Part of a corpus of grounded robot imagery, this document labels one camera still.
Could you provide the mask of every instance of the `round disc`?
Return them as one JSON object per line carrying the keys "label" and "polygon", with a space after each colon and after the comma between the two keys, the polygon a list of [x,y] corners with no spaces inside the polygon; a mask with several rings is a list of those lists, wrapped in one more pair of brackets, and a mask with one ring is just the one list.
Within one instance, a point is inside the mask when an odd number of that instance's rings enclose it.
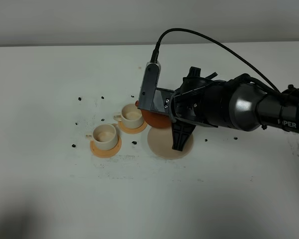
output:
{"label": "round disc", "polygon": [[164,159],[177,159],[187,155],[193,145],[194,137],[191,135],[187,140],[183,151],[172,149],[173,136],[171,128],[151,128],[148,133],[148,144],[151,151]]}

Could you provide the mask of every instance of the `orange saucer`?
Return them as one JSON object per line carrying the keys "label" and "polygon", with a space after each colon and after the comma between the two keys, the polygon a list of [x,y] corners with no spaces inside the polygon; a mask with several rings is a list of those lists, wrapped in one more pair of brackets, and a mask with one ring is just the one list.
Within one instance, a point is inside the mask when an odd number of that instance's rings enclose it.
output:
{"label": "orange saucer", "polygon": [[90,141],[91,152],[99,158],[109,158],[114,156],[120,151],[121,146],[122,146],[122,140],[120,136],[118,136],[118,144],[114,148],[106,151],[98,149],[94,141]]}
{"label": "orange saucer", "polygon": [[138,128],[126,128],[126,127],[124,126],[124,124],[123,124],[121,121],[119,121],[118,125],[119,125],[120,129],[121,129],[123,132],[125,132],[125,133],[129,133],[129,134],[135,134],[135,133],[140,133],[140,132],[142,132],[142,131],[146,128],[146,126],[148,125],[148,123],[146,123],[146,122],[144,121],[144,123],[143,123],[140,127],[138,127]]}

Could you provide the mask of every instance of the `robotic arm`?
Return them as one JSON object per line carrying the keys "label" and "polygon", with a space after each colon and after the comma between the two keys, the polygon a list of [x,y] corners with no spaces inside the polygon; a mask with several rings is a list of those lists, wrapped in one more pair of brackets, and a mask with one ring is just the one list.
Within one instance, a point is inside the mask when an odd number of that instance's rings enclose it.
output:
{"label": "robotic arm", "polygon": [[183,150],[196,125],[244,131],[272,126],[299,133],[299,89],[293,85],[280,93],[248,74],[230,81],[213,80],[216,73],[203,78],[199,68],[191,67],[180,88],[162,89],[157,87],[157,57],[156,47],[145,69],[138,108],[169,116],[173,149]]}

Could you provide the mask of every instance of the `table surface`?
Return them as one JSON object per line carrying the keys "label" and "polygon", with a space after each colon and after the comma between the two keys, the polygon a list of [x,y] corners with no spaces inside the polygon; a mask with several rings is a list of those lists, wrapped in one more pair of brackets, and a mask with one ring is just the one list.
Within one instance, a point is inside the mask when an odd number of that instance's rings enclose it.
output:
{"label": "table surface", "polygon": [[[299,42],[227,45],[280,90],[299,88]],[[299,135],[197,127],[191,153],[164,160],[148,126],[121,133],[116,156],[92,156],[85,133],[135,102],[152,50],[0,48],[0,215],[31,212],[35,238],[299,239]],[[191,66],[260,79],[213,44],[163,45],[159,61],[162,88]]]}

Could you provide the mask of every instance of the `white cup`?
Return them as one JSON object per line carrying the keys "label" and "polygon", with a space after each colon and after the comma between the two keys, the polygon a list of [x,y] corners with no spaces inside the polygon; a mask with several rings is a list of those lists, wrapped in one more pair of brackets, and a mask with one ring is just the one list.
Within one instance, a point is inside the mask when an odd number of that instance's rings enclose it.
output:
{"label": "white cup", "polygon": [[113,119],[121,121],[126,128],[138,128],[144,123],[141,110],[134,104],[128,104],[121,112],[114,113]]}
{"label": "white cup", "polygon": [[85,136],[89,140],[93,140],[100,150],[110,150],[118,144],[117,130],[110,123],[104,123],[97,126],[93,132],[88,132]]}

